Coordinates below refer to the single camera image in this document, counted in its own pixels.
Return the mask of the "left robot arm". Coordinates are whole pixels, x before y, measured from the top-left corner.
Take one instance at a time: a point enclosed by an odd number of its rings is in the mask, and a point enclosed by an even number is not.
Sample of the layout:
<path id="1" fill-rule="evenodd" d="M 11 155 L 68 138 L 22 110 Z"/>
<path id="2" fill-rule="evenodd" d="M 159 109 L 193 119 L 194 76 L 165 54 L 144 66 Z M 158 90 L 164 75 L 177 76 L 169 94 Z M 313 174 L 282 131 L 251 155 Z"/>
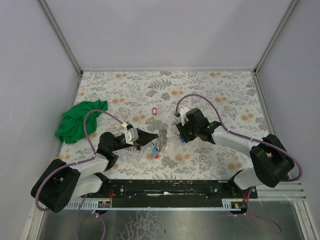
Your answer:
<path id="1" fill-rule="evenodd" d="M 114 167 L 119 156 L 114 151 L 141 147 L 159 138 L 131 125 L 121 135 L 104 132 L 99 137 L 93 156 L 78 162 L 66 163 L 56 158 L 46 168 L 31 190 L 35 206 L 40 211 L 58 213 L 69 201 L 85 194 L 98 192 L 103 180 L 97 176 Z"/>

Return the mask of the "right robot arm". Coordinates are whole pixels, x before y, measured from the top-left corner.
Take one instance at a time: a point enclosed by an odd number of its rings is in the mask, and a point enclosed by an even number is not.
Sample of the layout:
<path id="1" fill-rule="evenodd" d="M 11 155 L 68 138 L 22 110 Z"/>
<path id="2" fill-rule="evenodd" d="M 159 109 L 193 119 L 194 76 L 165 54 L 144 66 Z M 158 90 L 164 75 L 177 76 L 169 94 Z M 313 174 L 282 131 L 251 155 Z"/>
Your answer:
<path id="1" fill-rule="evenodd" d="M 210 122 L 198 108 L 182 107 L 174 115 L 180 118 L 176 127 L 185 143 L 200 138 L 213 145 L 231 148 L 251 159 L 251 168 L 240 170 L 231 178 L 241 190 L 258 185 L 274 188 L 288 179 L 288 173 L 295 166 L 294 160 L 286 155 L 284 146 L 273 134 L 253 140 L 228 130 L 219 121 Z"/>

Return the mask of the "red key tag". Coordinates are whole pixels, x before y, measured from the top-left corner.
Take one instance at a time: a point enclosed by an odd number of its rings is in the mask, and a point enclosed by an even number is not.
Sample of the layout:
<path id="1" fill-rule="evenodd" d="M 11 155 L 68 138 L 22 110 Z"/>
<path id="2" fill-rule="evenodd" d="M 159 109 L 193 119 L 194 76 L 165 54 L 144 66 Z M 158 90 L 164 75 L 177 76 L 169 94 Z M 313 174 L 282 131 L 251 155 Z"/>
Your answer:
<path id="1" fill-rule="evenodd" d="M 153 115 L 156 115 L 156 114 L 157 114 L 157 108 L 156 108 L 156 107 L 153 107 L 153 108 L 152 108 L 152 114 L 153 114 Z"/>

